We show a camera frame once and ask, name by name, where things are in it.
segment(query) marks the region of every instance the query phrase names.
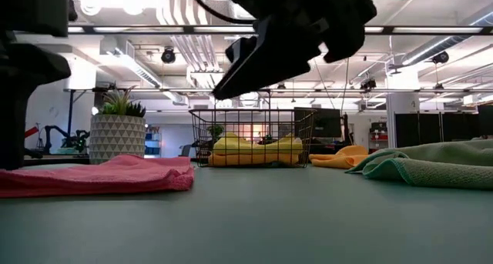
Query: black wire basket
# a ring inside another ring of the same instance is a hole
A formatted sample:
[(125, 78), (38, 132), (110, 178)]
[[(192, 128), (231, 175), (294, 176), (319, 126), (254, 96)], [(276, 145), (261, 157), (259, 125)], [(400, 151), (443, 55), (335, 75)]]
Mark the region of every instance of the black wire basket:
[(199, 166), (307, 166), (316, 110), (189, 112)]

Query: yellow cloth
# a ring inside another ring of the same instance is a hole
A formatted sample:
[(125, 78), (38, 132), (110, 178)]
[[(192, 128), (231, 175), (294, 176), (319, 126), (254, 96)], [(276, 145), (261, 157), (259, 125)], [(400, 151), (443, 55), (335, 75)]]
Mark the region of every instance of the yellow cloth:
[(335, 155), (310, 155), (311, 164), (317, 167), (351, 169), (368, 157), (362, 145), (349, 145)]
[(209, 166), (224, 167), (230, 165), (256, 165), (267, 164), (272, 162), (281, 162), (287, 165), (294, 165), (298, 162), (298, 155), (286, 153), (267, 153), (253, 155), (216, 155), (209, 156)]
[(303, 152), (301, 139), (294, 138), (291, 134), (281, 140), (268, 145), (259, 145), (249, 142), (238, 135), (228, 132), (226, 136), (214, 144), (213, 153), (216, 155), (252, 155), (252, 154), (288, 154), (299, 155)]

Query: plant pot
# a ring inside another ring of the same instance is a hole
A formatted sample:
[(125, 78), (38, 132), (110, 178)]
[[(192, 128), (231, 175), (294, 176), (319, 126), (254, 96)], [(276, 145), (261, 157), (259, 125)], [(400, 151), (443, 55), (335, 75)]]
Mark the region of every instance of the plant pot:
[(120, 154), (144, 157), (146, 120), (126, 115), (94, 115), (91, 119), (89, 161), (106, 162)]

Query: gray table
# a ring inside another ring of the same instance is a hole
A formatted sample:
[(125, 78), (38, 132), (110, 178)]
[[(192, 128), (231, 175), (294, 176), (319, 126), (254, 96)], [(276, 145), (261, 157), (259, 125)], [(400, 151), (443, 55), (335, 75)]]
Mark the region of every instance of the gray table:
[(190, 192), (0, 200), (0, 263), (491, 263), (493, 192), (197, 169)]

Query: pink microfiber cloth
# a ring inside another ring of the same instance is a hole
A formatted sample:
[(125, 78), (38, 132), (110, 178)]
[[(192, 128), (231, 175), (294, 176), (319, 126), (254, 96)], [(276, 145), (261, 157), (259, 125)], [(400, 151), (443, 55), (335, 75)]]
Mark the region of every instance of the pink microfiber cloth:
[(0, 198), (186, 191), (192, 184), (193, 167), (187, 157), (143, 159), (119, 155), (101, 165), (0, 170)]

